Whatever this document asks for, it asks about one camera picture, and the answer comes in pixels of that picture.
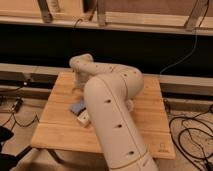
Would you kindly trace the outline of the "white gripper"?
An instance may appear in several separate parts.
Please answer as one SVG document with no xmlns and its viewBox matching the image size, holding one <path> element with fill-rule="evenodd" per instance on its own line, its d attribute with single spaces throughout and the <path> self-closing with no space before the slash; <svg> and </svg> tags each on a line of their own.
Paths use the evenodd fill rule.
<svg viewBox="0 0 213 171">
<path fill-rule="evenodd" d="M 74 81 L 74 88 L 79 89 L 81 91 L 84 90 L 84 86 L 89 80 L 89 75 L 83 72 L 76 72 L 75 73 L 75 81 Z"/>
</svg>

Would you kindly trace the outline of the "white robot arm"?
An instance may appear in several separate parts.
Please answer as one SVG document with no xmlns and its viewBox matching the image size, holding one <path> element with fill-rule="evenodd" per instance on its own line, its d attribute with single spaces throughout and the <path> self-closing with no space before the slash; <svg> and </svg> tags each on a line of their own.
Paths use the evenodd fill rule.
<svg viewBox="0 0 213 171">
<path fill-rule="evenodd" d="M 159 171 L 127 108 L 143 88 L 135 67 L 99 63 L 90 54 L 72 57 L 70 67 L 110 171 Z"/>
</svg>

